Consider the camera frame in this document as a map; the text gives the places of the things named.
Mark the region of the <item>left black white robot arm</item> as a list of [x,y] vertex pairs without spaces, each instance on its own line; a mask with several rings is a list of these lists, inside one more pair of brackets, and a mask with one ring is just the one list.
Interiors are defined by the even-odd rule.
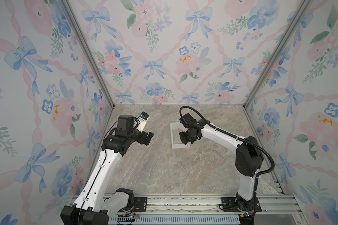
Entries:
[[60,217],[65,225],[106,225],[118,212],[135,209],[132,190],[120,188],[113,196],[104,198],[109,181],[133,143],[149,145],[154,136],[144,128],[149,114],[139,117],[120,115],[106,134],[98,161],[85,187],[71,206],[64,206]]

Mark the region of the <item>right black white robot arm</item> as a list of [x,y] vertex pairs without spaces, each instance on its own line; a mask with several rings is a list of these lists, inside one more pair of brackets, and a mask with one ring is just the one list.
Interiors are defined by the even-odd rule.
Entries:
[[179,132],[183,144],[209,139],[235,153],[235,168],[240,174],[236,206],[239,211],[253,213],[257,210],[258,173],[262,167],[263,153],[256,139],[236,136],[203,119],[180,119],[185,131]]

